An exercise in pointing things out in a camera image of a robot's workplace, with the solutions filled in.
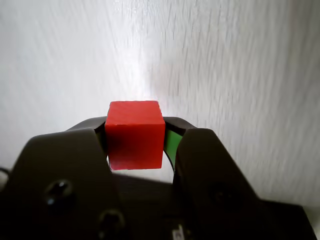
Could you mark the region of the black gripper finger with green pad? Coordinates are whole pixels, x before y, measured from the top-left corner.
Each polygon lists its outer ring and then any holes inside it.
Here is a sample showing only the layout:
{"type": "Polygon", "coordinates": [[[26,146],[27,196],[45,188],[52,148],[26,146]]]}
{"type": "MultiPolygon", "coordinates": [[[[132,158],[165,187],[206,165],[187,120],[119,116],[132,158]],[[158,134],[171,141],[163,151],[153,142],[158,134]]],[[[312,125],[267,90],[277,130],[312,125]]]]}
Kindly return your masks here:
{"type": "Polygon", "coordinates": [[[105,118],[31,138],[0,194],[3,240],[128,240],[105,118]]]}
{"type": "Polygon", "coordinates": [[[181,135],[175,180],[183,191],[197,240],[285,238],[213,130],[179,117],[164,121],[167,130],[181,135]]]}

